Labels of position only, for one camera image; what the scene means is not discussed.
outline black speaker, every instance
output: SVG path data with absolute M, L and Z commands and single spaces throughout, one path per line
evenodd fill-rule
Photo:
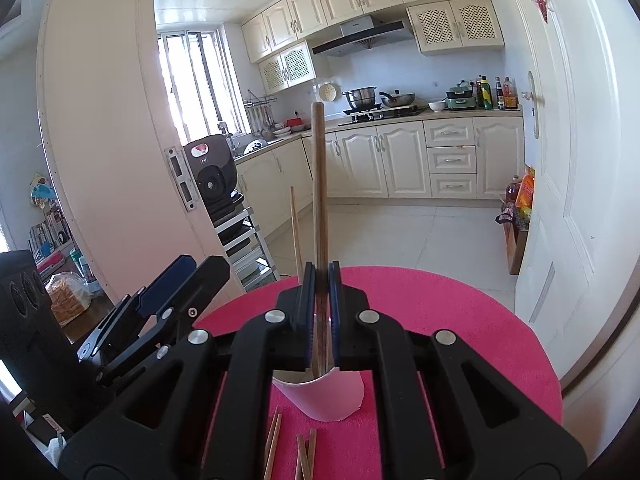
M 94 378 L 53 316 L 30 251 L 0 253 L 0 359 L 38 413 L 65 431 L 97 413 Z

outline stainless steel pot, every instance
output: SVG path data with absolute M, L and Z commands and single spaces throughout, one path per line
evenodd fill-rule
M 376 87 L 367 86 L 366 88 L 356 88 L 348 92 L 342 92 L 347 97 L 349 106 L 353 109 L 364 108 L 376 104 Z
M 391 95 L 386 92 L 379 92 L 382 95 L 382 104 L 387 108 L 394 108 L 397 106 L 408 106 L 415 101 L 415 94 L 401 94 L 399 90 Z

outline lattice cabinet door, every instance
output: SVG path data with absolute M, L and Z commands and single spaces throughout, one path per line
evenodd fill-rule
M 463 46 L 504 45 L 491 0 L 454 0 L 450 3 Z
M 289 86 L 309 81 L 316 77 L 311 53 L 306 41 L 299 43 L 280 54 L 282 66 Z
M 264 89 L 267 91 L 267 95 L 284 90 L 289 85 L 285 76 L 284 67 L 282 66 L 282 60 L 280 54 L 271 56 L 269 59 L 265 59 L 258 64 L 260 69 L 260 76 L 264 83 Z
M 408 7 L 420 52 L 461 48 L 462 40 L 449 2 Z

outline drawer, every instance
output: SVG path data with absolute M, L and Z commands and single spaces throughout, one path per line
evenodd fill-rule
M 475 146 L 473 119 L 435 119 L 423 121 L 428 148 Z
M 429 173 L 476 173 L 475 146 L 427 148 Z
M 477 198 L 476 174 L 433 174 L 431 175 L 431 196 L 434 198 Z

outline plastic bag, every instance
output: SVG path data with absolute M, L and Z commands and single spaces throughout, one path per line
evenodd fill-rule
M 92 294 L 84 278 L 75 272 L 54 274 L 46 289 L 51 297 L 51 311 L 60 326 L 80 316 L 91 303 Z

